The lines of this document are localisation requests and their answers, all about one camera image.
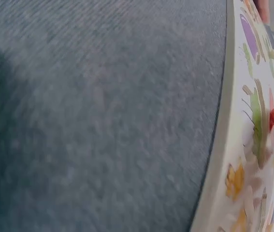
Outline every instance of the green shape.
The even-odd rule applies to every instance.
[[[248,52],[247,45],[245,43],[243,44],[243,51],[244,51],[245,58],[247,61],[249,75],[253,78],[253,65],[252,65],[251,57]]]
[[[264,37],[262,37],[262,40],[263,40],[264,44],[266,45],[267,53],[269,53],[270,52],[270,41],[268,41],[268,38],[265,39]],[[270,64],[270,69],[271,69],[272,77],[274,78],[274,68],[273,68],[272,59],[270,59],[269,64]]]
[[[252,121],[254,123],[254,134],[253,134],[253,154],[256,155],[257,160],[260,160],[260,149],[262,141],[262,128],[261,128],[261,107],[259,104],[259,98],[257,90],[254,89],[254,94],[250,95],[251,108],[253,111]]]
[[[273,62],[272,60],[270,59],[270,69],[271,69],[271,73],[272,73],[272,77],[274,78],[274,68],[273,68]]]

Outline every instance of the gray carpet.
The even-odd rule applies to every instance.
[[[226,1],[0,0],[0,232],[184,232]]]

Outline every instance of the white board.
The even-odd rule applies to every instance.
[[[214,146],[192,232],[274,231],[274,50],[250,0],[227,2]]]

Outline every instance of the yellow shape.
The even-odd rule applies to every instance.
[[[246,232],[247,218],[244,208],[241,209],[238,219],[231,227],[231,232]]]
[[[225,180],[226,184],[226,196],[232,198],[233,201],[237,200],[240,192],[244,186],[244,168],[241,159],[238,169],[235,171],[234,168],[229,165],[227,177]]]

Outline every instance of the purple oval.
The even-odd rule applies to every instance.
[[[255,34],[249,22],[247,21],[247,19],[244,17],[243,14],[240,14],[240,18],[241,18],[242,27],[244,30],[244,34],[245,34],[249,49],[251,50],[254,60],[256,60],[256,54],[258,53],[258,48],[257,48]]]

